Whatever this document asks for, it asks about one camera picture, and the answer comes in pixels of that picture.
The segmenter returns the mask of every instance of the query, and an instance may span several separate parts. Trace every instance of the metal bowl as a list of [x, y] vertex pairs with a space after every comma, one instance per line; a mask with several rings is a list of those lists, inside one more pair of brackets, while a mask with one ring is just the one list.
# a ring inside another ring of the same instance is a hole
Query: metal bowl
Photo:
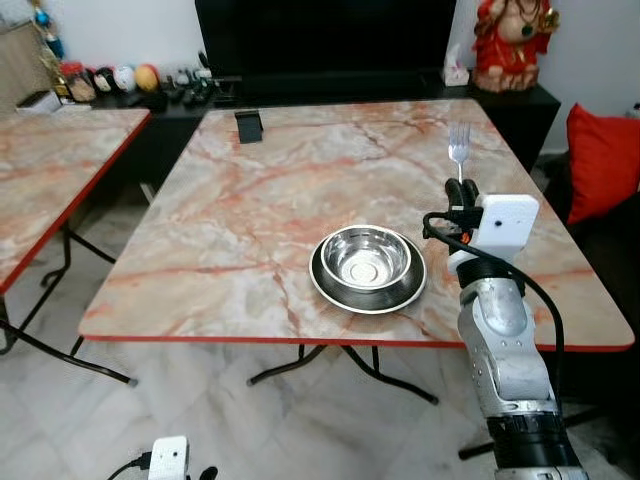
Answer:
[[337, 282], [322, 265], [322, 247], [328, 241], [325, 238], [313, 251], [309, 260], [309, 273], [313, 285], [320, 294], [334, 305], [355, 313], [390, 313], [406, 307], [416, 300], [427, 282], [427, 267], [418, 248], [407, 238], [402, 237], [409, 249], [409, 269], [398, 282], [374, 292], [359, 292]]
[[373, 293], [407, 274], [411, 253], [406, 242], [388, 228], [352, 225], [327, 237], [320, 259], [337, 283], [361, 293]]

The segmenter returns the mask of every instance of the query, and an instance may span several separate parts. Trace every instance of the red cushion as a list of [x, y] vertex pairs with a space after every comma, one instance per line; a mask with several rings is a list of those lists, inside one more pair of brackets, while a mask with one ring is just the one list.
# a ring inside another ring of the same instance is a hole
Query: red cushion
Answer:
[[606, 214], [638, 189], [640, 120], [596, 117], [576, 104], [567, 118], [573, 203], [568, 223]]

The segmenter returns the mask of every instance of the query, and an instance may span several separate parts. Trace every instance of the metal fork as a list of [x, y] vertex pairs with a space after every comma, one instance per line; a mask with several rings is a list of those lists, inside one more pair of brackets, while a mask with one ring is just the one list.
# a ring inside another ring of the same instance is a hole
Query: metal fork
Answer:
[[449, 158], [458, 164], [458, 181], [462, 183], [462, 165], [469, 158], [471, 124], [452, 122], [449, 125]]

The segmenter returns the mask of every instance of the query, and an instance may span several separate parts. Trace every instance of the floor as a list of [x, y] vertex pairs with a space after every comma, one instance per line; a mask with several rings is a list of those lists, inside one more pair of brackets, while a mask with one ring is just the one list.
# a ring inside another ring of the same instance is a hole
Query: floor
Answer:
[[[79, 233], [117, 255], [144, 211], [141, 201], [118, 202], [92, 212]], [[10, 290], [12, 318], [26, 315], [61, 250], [60, 239], [49, 242]], [[109, 268], [74, 244], [71, 269], [29, 333], [70, 349]], [[437, 407], [370, 379], [337, 348], [254, 387], [248, 377], [294, 359], [296, 348], [86, 342], [79, 356], [140, 383], [131, 388], [17, 344], [0, 359], [3, 480], [104, 480], [169, 435], [188, 437], [193, 480], [210, 465], [223, 480], [493, 478], [492, 455], [457, 458], [459, 448], [488, 439], [462, 350], [381, 349], [383, 372], [437, 394]], [[601, 434], [570, 434], [583, 466], [592, 479], [630, 478], [597, 450]], [[144, 478], [138, 470], [118, 477]]]

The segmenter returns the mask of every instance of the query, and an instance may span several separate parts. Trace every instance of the television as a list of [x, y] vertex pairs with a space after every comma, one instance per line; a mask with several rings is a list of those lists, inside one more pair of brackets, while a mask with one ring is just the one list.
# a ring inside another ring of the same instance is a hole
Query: television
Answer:
[[196, 0], [215, 76], [441, 68], [456, 0]]

